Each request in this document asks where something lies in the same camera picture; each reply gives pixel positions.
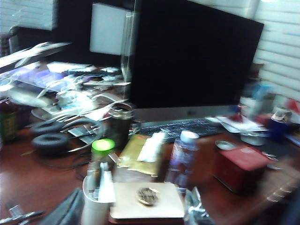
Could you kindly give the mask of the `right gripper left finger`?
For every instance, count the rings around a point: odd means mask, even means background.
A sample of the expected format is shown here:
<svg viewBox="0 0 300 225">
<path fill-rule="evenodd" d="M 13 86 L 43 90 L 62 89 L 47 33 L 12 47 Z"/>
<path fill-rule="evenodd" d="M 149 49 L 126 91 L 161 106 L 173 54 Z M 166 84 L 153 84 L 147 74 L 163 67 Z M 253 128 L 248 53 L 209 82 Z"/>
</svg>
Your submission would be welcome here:
<svg viewBox="0 0 300 225">
<path fill-rule="evenodd" d="M 78 225 L 83 211 L 83 191 L 76 188 L 45 218 L 40 225 Z"/>
</svg>

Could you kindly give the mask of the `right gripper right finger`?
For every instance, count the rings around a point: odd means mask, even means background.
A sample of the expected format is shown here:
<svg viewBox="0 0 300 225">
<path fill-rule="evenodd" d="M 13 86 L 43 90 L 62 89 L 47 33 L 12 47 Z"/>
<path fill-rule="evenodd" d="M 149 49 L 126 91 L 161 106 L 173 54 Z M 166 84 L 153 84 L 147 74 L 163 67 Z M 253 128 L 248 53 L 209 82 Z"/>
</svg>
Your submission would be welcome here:
<svg viewBox="0 0 300 225">
<path fill-rule="evenodd" d="M 203 206 L 197 187 L 191 191 L 186 190 L 184 198 L 184 224 L 185 225 L 211 225 L 212 219 Z"/>
</svg>

